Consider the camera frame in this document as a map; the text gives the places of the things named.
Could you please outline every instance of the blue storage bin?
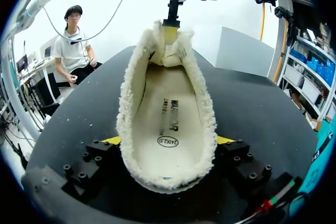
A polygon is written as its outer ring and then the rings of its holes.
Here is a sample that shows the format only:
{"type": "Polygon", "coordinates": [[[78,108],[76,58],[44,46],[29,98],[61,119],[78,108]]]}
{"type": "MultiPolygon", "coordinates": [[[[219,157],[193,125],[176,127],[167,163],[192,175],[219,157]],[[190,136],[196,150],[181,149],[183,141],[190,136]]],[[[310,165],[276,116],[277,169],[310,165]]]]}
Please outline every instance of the blue storage bin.
{"type": "Polygon", "coordinates": [[[318,64],[318,63],[319,63],[319,60],[316,59],[315,57],[312,57],[312,58],[311,58],[311,62],[314,63],[314,64],[318,64]]]}
{"type": "Polygon", "coordinates": [[[331,60],[327,60],[327,68],[335,70],[335,64],[331,60]]]}
{"type": "Polygon", "coordinates": [[[317,73],[320,77],[324,78],[324,76],[326,75],[326,67],[325,67],[325,65],[323,65],[323,64],[319,64],[319,65],[317,66],[316,73],[317,73]]]}
{"type": "Polygon", "coordinates": [[[324,77],[324,80],[326,81],[326,83],[327,83],[329,86],[332,85],[332,78],[333,78],[333,76],[324,77]]]}
{"type": "Polygon", "coordinates": [[[317,69],[317,63],[314,63],[312,61],[307,61],[307,66],[310,67],[312,70],[314,70],[316,72],[316,69],[317,69]]]}
{"type": "Polygon", "coordinates": [[[334,73],[335,73],[334,69],[326,68],[326,70],[325,70],[325,75],[326,76],[334,76],[334,73]]]}
{"type": "Polygon", "coordinates": [[[307,62],[307,58],[306,58],[303,54],[301,54],[301,53],[295,51],[294,49],[292,49],[292,50],[289,52],[289,54],[291,54],[291,55],[293,55],[295,58],[301,60],[303,63],[306,63],[306,62],[307,62]]]}

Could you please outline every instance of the young man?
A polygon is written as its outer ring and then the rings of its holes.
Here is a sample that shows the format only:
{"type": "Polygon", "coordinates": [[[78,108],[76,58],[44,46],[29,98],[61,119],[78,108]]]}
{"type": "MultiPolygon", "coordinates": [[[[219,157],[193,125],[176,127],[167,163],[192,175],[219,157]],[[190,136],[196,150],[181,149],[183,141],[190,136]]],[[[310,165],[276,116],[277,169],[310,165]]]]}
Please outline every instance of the young man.
{"type": "MultiPolygon", "coordinates": [[[[79,5],[70,7],[64,20],[67,26],[64,36],[74,40],[86,39],[87,36],[77,25],[83,14],[79,5]]],[[[73,42],[59,36],[56,39],[53,53],[56,61],[56,70],[72,84],[80,84],[89,74],[101,66],[95,59],[95,53],[90,45],[90,41],[73,42]]]]}

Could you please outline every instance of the yellow clamp pad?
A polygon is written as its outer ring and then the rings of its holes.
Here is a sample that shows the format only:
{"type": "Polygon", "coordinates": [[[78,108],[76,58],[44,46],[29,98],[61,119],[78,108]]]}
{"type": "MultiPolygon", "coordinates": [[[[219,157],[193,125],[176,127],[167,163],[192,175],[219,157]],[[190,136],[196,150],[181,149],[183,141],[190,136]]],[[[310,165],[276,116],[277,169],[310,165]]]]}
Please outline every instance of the yellow clamp pad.
{"type": "Polygon", "coordinates": [[[166,44],[172,44],[176,40],[177,27],[164,26],[163,27],[163,36],[164,42],[166,44]]]}
{"type": "MultiPolygon", "coordinates": [[[[112,138],[105,139],[102,142],[103,143],[104,142],[109,142],[110,144],[120,144],[120,137],[115,136],[115,137],[112,137],[112,138]]],[[[234,140],[218,136],[218,140],[217,140],[218,144],[225,144],[227,142],[234,142],[234,140]]]]}

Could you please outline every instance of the shoe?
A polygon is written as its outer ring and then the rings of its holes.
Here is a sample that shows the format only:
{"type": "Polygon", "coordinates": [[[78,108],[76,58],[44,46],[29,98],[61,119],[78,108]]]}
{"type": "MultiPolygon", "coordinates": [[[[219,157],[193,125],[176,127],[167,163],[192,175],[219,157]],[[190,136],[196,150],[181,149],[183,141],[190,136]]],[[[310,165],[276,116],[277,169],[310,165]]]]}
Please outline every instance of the shoe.
{"type": "Polygon", "coordinates": [[[187,190],[213,167],[216,120],[192,35],[177,32],[165,46],[162,23],[155,22],[144,31],[121,85],[121,155],[131,176],[157,193],[187,190]]]}

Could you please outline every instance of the hand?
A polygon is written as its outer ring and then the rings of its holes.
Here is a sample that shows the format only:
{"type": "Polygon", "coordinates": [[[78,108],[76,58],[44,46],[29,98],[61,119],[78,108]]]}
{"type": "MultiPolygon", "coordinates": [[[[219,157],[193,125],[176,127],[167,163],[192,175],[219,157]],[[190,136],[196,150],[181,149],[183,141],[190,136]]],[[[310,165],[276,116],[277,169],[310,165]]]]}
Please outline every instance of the hand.
{"type": "Polygon", "coordinates": [[[68,74],[67,75],[67,81],[70,83],[70,84],[74,84],[76,81],[73,81],[71,78],[74,78],[76,76],[74,76],[73,74],[68,74]]]}
{"type": "Polygon", "coordinates": [[[93,68],[95,68],[95,67],[97,66],[97,61],[96,61],[96,59],[92,59],[92,60],[90,61],[90,65],[91,65],[93,68]]]}

